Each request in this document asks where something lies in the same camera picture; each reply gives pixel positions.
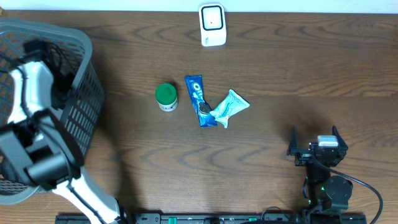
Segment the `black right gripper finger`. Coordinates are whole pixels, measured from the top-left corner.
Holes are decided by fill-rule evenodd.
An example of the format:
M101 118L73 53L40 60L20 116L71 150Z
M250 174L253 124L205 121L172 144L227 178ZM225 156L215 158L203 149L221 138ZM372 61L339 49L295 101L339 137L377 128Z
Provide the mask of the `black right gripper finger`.
M296 153L298 153L299 147L298 147L298 141L297 141L297 130L295 126L292 127L292 135L291 135L291 140L289 142L289 146L287 149L287 155L288 156L294 156Z
M348 150L348 145L345 143L345 141L343 140L343 138L340 136L336 126L332 127L332 135L334 135L337 139L338 142L338 154L340 156L345 156Z

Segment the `grey plastic mesh basket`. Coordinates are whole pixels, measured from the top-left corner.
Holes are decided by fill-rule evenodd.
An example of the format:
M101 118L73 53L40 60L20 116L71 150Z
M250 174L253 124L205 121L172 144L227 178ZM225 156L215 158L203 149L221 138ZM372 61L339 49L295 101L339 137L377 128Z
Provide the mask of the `grey plastic mesh basket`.
M66 58L62 69L71 66L75 72L64 109L52 111L86 156L105 98L90 61L93 53L91 40L77 29L13 18L1 19L1 52L9 58L25 55L23 44L31 40L43 40L59 46ZM1 126L7 123L11 115L13 87L12 77L1 73ZM46 191L40 187L28 187L1 179L1 205L21 203L33 194L42 192Z

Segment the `white mint tissue pack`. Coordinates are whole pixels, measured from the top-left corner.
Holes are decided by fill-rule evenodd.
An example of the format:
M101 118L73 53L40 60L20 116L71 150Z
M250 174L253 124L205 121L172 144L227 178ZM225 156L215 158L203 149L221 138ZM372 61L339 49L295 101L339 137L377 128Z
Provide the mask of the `white mint tissue pack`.
M215 118L215 121L227 128L230 117L248 107L250 107L250 104L241 95L233 89L229 89L226 98L214 110L210 111L210 114Z

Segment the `green lid white jar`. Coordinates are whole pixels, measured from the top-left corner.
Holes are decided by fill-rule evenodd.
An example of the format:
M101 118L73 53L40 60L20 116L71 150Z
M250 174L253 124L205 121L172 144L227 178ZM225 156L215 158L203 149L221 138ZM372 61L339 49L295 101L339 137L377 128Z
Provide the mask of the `green lid white jar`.
M162 111L170 112L178 106L178 96L175 87L169 83L159 85L155 91L155 98Z

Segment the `blue Oreo cookie pack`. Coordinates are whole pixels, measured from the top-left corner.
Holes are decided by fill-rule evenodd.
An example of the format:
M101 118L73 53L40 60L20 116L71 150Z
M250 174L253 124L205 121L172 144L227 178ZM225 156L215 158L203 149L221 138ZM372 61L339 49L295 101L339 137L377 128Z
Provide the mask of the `blue Oreo cookie pack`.
M204 98L203 77L201 75L187 75L185 76L185 83L193 108L197 113L200 127L217 126L215 118L210 114L211 107Z

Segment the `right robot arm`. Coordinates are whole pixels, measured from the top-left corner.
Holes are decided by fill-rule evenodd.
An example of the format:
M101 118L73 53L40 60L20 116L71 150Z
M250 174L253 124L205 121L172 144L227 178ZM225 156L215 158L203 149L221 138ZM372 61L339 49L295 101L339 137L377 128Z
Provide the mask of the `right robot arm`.
M300 223L342 223L342 213L348 209L352 196L352 181L331 175L331 168L337 166L345 157L348 146L332 127L331 135L320 135L316 142L300 148L297 131L292 129L287 155L295 157L296 166L304 166L306 178L303 195L309 207L295 214L292 221Z

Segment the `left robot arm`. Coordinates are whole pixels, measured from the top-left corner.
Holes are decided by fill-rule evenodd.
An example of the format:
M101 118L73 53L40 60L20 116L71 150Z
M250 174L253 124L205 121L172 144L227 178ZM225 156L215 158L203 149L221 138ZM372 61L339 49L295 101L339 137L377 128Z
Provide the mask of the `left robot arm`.
M119 202L87 173L79 145L52 113L65 107L75 78L75 71L62 70L65 54L42 40L23 48L19 58L1 55L15 84L11 115L1 126L1 175L62 196L91 223L131 223Z

